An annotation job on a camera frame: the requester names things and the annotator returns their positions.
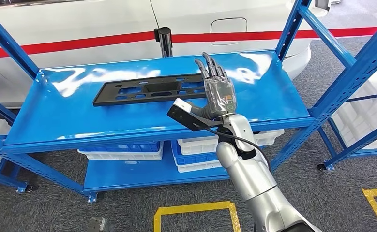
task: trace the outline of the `black plastic panel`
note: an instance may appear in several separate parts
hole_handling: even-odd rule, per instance
[[[120,105],[204,97],[204,82],[201,74],[162,76],[106,82],[94,98],[93,105]]]

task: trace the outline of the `white car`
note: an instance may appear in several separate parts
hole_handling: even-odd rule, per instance
[[[64,0],[0,5],[0,23],[39,68],[161,57],[153,29],[169,27],[173,55],[276,47],[294,0]],[[322,17],[328,0],[313,0]],[[300,30],[311,29],[306,22]],[[311,58],[295,39],[284,69],[295,78]],[[19,107],[32,80],[0,49],[0,102]]]

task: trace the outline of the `blue plastic crate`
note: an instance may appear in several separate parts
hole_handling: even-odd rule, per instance
[[[201,153],[198,155],[183,155],[181,154],[181,148],[178,145],[177,140],[171,140],[171,150],[178,165],[202,163],[218,159],[215,152]]]
[[[108,151],[108,152],[158,152],[160,150],[160,141],[158,142],[145,142],[129,145],[108,145],[108,146],[93,146],[82,147],[79,151],[92,152],[92,151]]]

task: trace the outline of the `robotic arm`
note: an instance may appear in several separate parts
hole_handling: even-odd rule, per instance
[[[196,107],[176,99],[167,115],[192,131],[207,130],[219,137],[217,157],[245,200],[258,232],[321,232],[285,198],[273,178],[269,161],[254,144],[246,117],[236,114],[234,87],[226,72],[207,53],[208,71],[196,59],[204,79],[207,105]]]

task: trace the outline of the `shelf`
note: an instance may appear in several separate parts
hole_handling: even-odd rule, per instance
[[[89,160],[84,190],[98,192],[223,179],[229,177],[222,167],[179,173],[170,141],[166,141],[161,161]]]
[[[254,130],[308,126],[302,99],[274,51],[213,55],[232,80],[237,113]],[[39,71],[5,141],[4,150],[28,153],[87,145],[207,136],[191,132],[166,113],[172,101],[94,107],[104,82],[198,73],[198,56],[49,68]],[[204,106],[205,99],[193,99]]]

